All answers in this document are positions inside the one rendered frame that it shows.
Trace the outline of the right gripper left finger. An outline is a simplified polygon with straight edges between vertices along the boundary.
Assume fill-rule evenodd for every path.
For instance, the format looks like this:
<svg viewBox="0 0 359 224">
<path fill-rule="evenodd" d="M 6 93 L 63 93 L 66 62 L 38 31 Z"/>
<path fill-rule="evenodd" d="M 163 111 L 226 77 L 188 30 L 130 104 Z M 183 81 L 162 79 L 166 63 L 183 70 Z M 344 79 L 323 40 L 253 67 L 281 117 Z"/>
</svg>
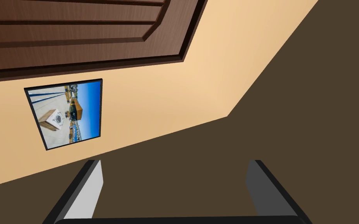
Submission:
<svg viewBox="0 0 359 224">
<path fill-rule="evenodd" d="M 42 224 L 64 219 L 91 219 L 103 187 L 101 160 L 88 160 Z"/>
</svg>

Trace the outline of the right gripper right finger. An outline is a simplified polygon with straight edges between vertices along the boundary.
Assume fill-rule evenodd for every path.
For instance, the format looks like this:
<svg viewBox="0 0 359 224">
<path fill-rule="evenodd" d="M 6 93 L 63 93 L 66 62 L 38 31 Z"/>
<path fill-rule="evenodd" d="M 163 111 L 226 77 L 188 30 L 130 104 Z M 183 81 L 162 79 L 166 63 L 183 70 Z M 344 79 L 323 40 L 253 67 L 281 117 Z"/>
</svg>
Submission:
<svg viewBox="0 0 359 224">
<path fill-rule="evenodd" d="M 289 224 L 312 224 L 261 160 L 249 161 L 246 187 L 258 217 L 268 217 L 274 221 L 289 220 Z"/>
</svg>

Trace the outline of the brown wooden door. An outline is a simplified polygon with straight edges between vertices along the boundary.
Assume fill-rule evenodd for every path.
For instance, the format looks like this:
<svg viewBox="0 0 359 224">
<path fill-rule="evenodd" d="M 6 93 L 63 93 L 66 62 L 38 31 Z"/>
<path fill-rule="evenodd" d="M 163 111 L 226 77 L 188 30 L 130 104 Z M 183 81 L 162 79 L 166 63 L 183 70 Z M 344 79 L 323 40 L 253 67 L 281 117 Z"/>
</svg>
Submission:
<svg viewBox="0 0 359 224">
<path fill-rule="evenodd" d="M 208 0 L 0 0 L 0 81 L 182 62 Z"/>
</svg>

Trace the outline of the black framed wall picture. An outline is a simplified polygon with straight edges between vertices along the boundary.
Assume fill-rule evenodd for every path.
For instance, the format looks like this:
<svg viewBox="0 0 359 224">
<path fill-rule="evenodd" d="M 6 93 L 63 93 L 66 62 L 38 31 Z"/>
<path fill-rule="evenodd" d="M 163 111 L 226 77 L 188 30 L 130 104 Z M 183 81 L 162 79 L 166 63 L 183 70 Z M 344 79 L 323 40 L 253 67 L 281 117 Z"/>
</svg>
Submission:
<svg viewBox="0 0 359 224">
<path fill-rule="evenodd" d="M 45 150 L 101 136 L 103 79 L 24 89 Z"/>
</svg>

